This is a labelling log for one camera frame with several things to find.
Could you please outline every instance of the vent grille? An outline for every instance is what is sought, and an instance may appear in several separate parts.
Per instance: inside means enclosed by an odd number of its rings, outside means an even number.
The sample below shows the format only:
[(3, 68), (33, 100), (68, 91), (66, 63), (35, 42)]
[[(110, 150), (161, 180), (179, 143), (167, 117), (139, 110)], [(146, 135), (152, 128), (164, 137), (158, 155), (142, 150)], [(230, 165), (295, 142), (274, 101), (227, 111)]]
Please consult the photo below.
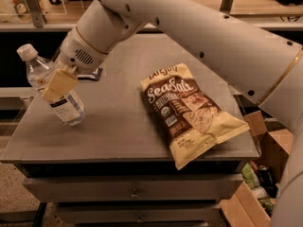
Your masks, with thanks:
[(93, 57), (81, 49), (76, 50), (76, 58), (84, 64), (93, 63)]

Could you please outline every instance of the chip bag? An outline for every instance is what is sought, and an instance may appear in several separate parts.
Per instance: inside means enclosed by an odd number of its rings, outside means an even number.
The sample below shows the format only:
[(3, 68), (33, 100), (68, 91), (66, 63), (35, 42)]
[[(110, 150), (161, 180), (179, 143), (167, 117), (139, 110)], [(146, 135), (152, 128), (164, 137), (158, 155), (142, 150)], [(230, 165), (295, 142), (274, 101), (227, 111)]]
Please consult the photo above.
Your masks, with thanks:
[(246, 122), (222, 111), (204, 94), (185, 64), (158, 70), (141, 81), (148, 101), (169, 131), (177, 169), (244, 131)]

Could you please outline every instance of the water bottle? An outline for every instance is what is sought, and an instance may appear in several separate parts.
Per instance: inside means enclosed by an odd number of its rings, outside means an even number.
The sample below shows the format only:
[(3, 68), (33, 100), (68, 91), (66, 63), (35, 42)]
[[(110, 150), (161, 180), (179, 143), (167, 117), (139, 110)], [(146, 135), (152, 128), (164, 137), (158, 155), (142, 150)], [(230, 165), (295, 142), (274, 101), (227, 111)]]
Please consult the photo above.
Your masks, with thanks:
[[(53, 61), (38, 55), (31, 44), (24, 44), (17, 49), (22, 61), (27, 65), (28, 83), (42, 95), (48, 82), (56, 70)], [(79, 124), (84, 118), (84, 105), (75, 91), (71, 90), (66, 95), (53, 102), (47, 101), (49, 107), (69, 126)]]

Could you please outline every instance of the table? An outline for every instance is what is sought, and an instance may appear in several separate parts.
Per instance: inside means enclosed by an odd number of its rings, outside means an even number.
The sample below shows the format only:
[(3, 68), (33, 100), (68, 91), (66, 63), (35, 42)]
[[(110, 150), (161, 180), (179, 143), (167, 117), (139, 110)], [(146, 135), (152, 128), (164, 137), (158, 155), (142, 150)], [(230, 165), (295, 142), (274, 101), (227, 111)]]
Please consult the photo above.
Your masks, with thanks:
[(99, 82), (77, 86), (86, 106), (83, 122), (65, 126), (35, 96), (0, 161), (16, 165), (28, 191), (57, 203), (67, 222), (125, 226), (215, 218), (219, 201), (233, 195), (241, 169), (258, 151), (247, 131), (175, 168), (139, 81), (181, 62), (202, 91), (241, 118), (228, 85), (206, 66), (164, 34), (137, 34), (111, 52)]

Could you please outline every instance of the white bottle cap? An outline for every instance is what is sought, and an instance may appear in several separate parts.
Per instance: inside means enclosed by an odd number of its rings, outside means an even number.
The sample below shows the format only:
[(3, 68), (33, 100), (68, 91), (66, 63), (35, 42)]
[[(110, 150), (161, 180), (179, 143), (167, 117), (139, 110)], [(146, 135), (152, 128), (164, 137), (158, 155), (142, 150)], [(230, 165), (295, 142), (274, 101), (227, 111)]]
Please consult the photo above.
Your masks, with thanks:
[(24, 44), (17, 49), (22, 61), (31, 61), (38, 56), (37, 50), (31, 44)]

